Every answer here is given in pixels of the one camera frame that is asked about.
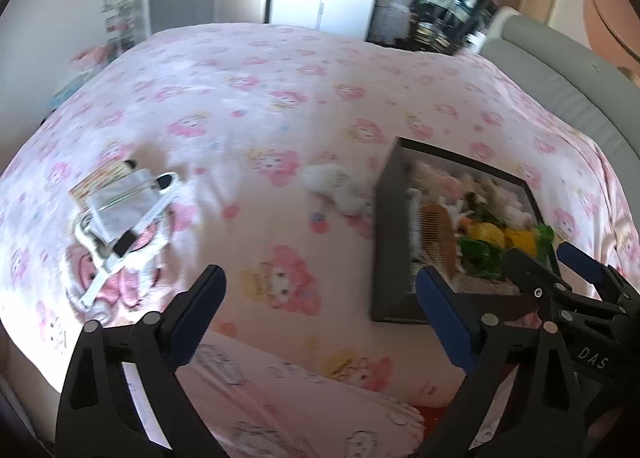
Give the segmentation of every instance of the white plush toy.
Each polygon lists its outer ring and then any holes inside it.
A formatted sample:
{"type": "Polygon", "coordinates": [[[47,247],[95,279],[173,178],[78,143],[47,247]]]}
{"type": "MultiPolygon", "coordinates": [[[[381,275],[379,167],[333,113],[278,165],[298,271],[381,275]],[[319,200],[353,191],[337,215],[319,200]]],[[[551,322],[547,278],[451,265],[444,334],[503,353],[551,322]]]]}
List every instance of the white plush toy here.
{"type": "Polygon", "coordinates": [[[442,196],[442,175],[427,162],[417,159],[412,167],[412,181],[414,187],[420,190],[426,202],[435,202],[442,196]]]}
{"type": "Polygon", "coordinates": [[[533,227],[532,216],[512,205],[504,208],[502,221],[509,229],[513,229],[514,231],[528,231],[533,227]]]}
{"type": "Polygon", "coordinates": [[[366,207],[355,178],[339,164],[309,164],[300,178],[307,191],[331,198],[340,214],[358,216],[366,207]]]}
{"type": "Polygon", "coordinates": [[[460,220],[472,213],[472,211],[462,212],[465,201],[461,199],[457,200],[454,205],[448,205],[446,200],[443,197],[440,197],[438,199],[438,203],[447,210],[447,213],[449,213],[449,218],[451,219],[451,227],[454,231],[457,231],[460,228],[460,220]]]}

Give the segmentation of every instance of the bed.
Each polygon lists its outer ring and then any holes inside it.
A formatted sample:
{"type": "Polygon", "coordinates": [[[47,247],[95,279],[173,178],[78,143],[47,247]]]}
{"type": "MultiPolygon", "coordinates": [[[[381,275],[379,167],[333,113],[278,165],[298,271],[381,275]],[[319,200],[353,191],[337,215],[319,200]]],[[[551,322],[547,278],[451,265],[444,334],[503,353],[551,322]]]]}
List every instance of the bed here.
{"type": "MultiPolygon", "coordinates": [[[[463,375],[433,330],[369,320],[371,216],[339,215],[298,178],[305,164],[337,161],[371,191],[396,136],[524,178],[558,241],[638,280],[638,233],[606,156],[489,60],[216,24],[138,45],[16,155],[0,181],[2,323],[60,391],[86,319],[69,290],[91,275],[70,235],[68,190],[105,161],[133,158],[184,185],[154,285],[140,294],[135,275],[120,276],[104,293],[107,324],[162,310],[217,263],[228,292],[208,338],[259,348],[293,373],[446,405],[463,375]],[[270,301],[274,285],[289,295],[270,301]]],[[[192,373],[183,385],[195,398],[192,373]]]]}

